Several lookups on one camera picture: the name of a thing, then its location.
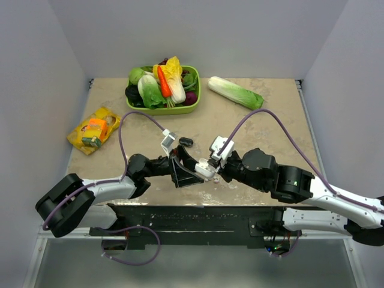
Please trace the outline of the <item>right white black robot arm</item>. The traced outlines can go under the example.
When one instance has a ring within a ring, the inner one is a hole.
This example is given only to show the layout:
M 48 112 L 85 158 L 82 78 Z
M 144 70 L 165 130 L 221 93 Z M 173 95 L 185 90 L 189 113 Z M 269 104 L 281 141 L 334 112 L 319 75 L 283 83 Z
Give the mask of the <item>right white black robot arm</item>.
M 325 230 L 351 236 L 360 244 L 383 245 L 383 198 L 363 197 L 329 185 L 322 175 L 296 166 L 279 165 L 259 148 L 240 157 L 233 149 L 210 149 L 209 163 L 226 181 L 236 180 L 288 204 L 315 207 L 299 215 L 286 209 L 279 214 L 285 230 Z

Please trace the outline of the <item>black earbud case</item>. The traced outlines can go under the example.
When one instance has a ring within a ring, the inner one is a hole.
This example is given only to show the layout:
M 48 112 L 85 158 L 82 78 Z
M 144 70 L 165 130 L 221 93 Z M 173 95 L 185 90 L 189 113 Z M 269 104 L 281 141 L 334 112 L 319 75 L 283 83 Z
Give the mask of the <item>black earbud case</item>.
M 193 141 L 193 139 L 191 139 L 191 138 L 181 137 L 181 138 L 179 139 L 179 144 L 182 145 L 182 146 L 191 148 L 191 147 L 193 147 L 193 145 L 194 145 L 194 141 Z

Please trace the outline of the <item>white earbud charging case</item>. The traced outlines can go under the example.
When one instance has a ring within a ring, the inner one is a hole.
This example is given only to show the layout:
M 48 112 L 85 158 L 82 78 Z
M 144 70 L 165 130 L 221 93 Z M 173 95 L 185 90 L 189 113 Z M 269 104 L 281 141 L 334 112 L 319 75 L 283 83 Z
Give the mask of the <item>white earbud charging case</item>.
M 195 164 L 195 171 L 206 179 L 212 179 L 215 176 L 215 167 L 210 165 L 207 159 L 201 158 Z

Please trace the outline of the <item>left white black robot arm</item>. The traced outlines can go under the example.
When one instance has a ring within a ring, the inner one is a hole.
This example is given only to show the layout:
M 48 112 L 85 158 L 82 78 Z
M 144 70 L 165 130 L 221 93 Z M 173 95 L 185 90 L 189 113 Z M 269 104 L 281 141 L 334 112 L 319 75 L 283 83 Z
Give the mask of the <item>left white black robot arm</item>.
M 132 155 L 125 175 L 118 178 L 89 180 L 75 173 L 68 174 L 35 208 L 44 220 L 43 230 L 60 238 L 80 226 L 91 206 L 141 196 L 151 185 L 148 177 L 169 175 L 175 187 L 181 188 L 201 184 L 210 174 L 206 160 L 196 161 L 179 145 L 167 157 L 150 160 L 142 154 Z

